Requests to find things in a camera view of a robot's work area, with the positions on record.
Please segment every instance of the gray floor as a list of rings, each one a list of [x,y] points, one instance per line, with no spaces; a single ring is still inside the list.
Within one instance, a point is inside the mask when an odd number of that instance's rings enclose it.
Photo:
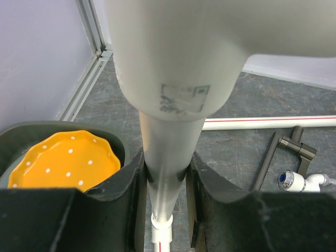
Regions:
[[[90,95],[76,117],[78,122],[108,126],[119,131],[128,141],[131,155],[141,147],[138,112],[122,95],[113,62],[106,65]],[[276,117],[336,114],[336,91],[303,84],[241,73],[225,105],[212,118]],[[248,190],[257,172],[267,144],[274,133],[270,130],[231,130],[202,132],[196,150],[220,175]],[[290,136],[290,129],[279,132]],[[302,142],[316,148],[318,153],[309,173],[326,173],[336,177],[335,128],[305,129]],[[278,149],[262,186],[263,191],[278,191],[277,178],[288,169],[296,169],[298,160]],[[322,188],[335,190],[336,186]],[[172,251],[189,251],[185,185],[174,209]],[[151,244],[151,204],[148,197],[146,213],[145,251]]]

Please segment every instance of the white wall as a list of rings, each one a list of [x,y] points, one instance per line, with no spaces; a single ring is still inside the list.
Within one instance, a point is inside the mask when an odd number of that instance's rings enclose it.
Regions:
[[[336,58],[253,55],[243,71],[336,90]]]
[[[92,58],[75,0],[0,1],[0,130],[53,120]]]

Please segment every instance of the pipe connector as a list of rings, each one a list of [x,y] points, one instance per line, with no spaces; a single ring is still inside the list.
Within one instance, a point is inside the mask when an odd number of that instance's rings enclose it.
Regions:
[[[279,187],[288,192],[320,192],[320,185],[336,184],[336,181],[326,174],[312,174],[304,179],[300,174],[285,171],[278,180]]]
[[[172,223],[173,215],[165,223],[159,223],[152,214],[152,243],[155,252],[169,252],[173,240]]]

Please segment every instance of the yellow plate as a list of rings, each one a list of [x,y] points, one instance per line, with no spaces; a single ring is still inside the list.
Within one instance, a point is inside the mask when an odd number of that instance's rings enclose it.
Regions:
[[[9,176],[13,187],[76,187],[82,192],[120,170],[110,144],[88,131],[58,132],[29,149]]]

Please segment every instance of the red stripe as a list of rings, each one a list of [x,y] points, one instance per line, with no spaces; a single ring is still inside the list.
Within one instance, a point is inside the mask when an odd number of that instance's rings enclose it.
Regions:
[[[318,118],[284,118],[284,119],[249,119],[249,120],[218,120],[205,122],[253,122],[253,121],[288,121],[288,120],[312,120],[312,119],[336,119],[335,117],[318,117]]]

